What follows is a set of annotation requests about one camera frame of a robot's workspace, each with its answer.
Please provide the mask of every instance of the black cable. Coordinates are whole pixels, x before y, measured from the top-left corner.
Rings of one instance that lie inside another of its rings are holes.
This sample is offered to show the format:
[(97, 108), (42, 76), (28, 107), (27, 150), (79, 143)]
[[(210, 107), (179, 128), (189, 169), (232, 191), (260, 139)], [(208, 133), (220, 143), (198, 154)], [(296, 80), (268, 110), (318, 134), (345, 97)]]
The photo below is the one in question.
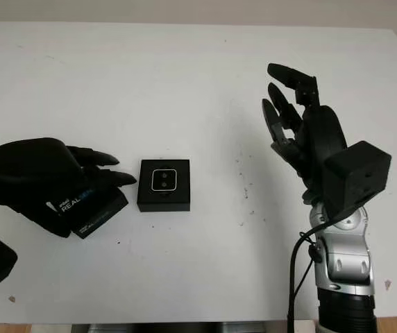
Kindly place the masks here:
[(294, 245), (293, 252), (291, 254), (291, 260), (289, 263), (289, 300), (288, 300), (288, 316), (287, 316), (287, 332), (288, 333), (294, 333), (294, 276), (295, 276), (295, 270), (296, 270), (296, 257), (297, 257), (297, 252), (298, 249), (301, 247), (302, 243), (304, 241), (307, 241), (307, 239), (312, 235), (315, 234), (318, 231), (321, 231), (325, 228), (328, 228), (329, 226), (337, 223), (338, 221), (330, 221), (326, 222), (323, 224), (319, 224), (312, 228), (310, 231), (307, 231), (305, 234), (301, 235), (301, 238), (298, 239), (296, 244)]
[(310, 271), (310, 268), (312, 266), (313, 260), (310, 260), (310, 263), (308, 264), (307, 270), (304, 272), (301, 281), (298, 283), (298, 286), (296, 288), (296, 291), (294, 292), (294, 299), (296, 299), (297, 293), (299, 291), (299, 289), (301, 288), (303, 281), (305, 281), (305, 278), (307, 277), (308, 272)]

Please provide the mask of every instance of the black mount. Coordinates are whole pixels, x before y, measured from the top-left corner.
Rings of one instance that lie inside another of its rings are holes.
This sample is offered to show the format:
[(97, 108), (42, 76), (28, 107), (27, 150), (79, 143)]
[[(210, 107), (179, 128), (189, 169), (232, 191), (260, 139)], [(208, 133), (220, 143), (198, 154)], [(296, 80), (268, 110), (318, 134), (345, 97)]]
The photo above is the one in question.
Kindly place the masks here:
[[(269, 84), (273, 103), (264, 99), (262, 106), (272, 149), (303, 179), (304, 203), (322, 202), (330, 220), (345, 219), (385, 188), (391, 156), (365, 141), (347, 147), (337, 115), (320, 105), (314, 76), (278, 64), (269, 64), (268, 74), (293, 89), (297, 104), (305, 107), (301, 117)], [(283, 129), (292, 130), (294, 138), (285, 137)]]

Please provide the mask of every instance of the white tabletop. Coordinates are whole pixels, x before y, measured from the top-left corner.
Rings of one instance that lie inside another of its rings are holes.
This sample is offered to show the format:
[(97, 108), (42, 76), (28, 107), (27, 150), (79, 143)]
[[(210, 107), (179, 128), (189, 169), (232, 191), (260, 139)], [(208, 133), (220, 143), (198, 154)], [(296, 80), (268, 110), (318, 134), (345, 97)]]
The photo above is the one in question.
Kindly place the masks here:
[[(140, 213), (137, 185), (124, 187), (130, 204), (84, 240), (0, 207), (0, 239), (19, 256), (0, 284), (0, 322), (284, 319), (289, 256), (310, 208), (269, 148), (260, 106), (269, 62), (317, 76), (349, 144), (392, 154), (387, 190), (366, 208), (375, 313), (397, 316), (391, 31), (0, 23), (0, 144), (56, 137), (112, 153), (135, 176), (141, 159), (189, 158), (192, 184), (191, 212)], [(308, 260), (304, 249), (297, 276)], [(316, 305), (311, 273), (297, 318), (316, 318)]]

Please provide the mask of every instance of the small black box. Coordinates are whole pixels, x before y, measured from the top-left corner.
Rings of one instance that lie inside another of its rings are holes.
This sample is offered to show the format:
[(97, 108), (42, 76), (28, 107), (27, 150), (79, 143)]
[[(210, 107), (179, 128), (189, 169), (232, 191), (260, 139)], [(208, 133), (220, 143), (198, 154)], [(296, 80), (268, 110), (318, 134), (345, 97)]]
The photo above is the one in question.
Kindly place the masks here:
[(52, 202), (58, 213), (80, 238), (86, 238), (128, 204), (116, 187), (88, 189), (63, 201)]
[(188, 212), (189, 160), (142, 160), (137, 204), (141, 212)]

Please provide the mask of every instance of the silver robotic arm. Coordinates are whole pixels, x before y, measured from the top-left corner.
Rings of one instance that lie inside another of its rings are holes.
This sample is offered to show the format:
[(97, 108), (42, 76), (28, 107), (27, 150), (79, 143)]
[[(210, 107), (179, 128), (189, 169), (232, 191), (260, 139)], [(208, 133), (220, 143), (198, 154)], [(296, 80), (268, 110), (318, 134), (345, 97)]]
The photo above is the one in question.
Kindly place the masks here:
[[(270, 64), (268, 73), (293, 89), (297, 104), (305, 107), (301, 117), (273, 83), (268, 86), (272, 103), (262, 101), (271, 147), (302, 178), (307, 187), (303, 202), (312, 206), (312, 229), (301, 233), (291, 256), (288, 333), (294, 333), (294, 301), (300, 288), (294, 288), (294, 269), (304, 241), (311, 243), (309, 254), (315, 262), (318, 332), (375, 333), (363, 206), (385, 188), (391, 156), (368, 142), (347, 146), (337, 115), (319, 103), (315, 77), (278, 64)], [(284, 129), (292, 130), (294, 137), (286, 137)], [(316, 242), (310, 239), (314, 234)]]
[[(313, 228), (325, 223), (326, 218), (322, 204), (312, 208)], [(318, 333), (377, 332), (373, 315), (373, 268), (365, 242), (367, 223), (366, 210), (361, 207), (316, 233)]]

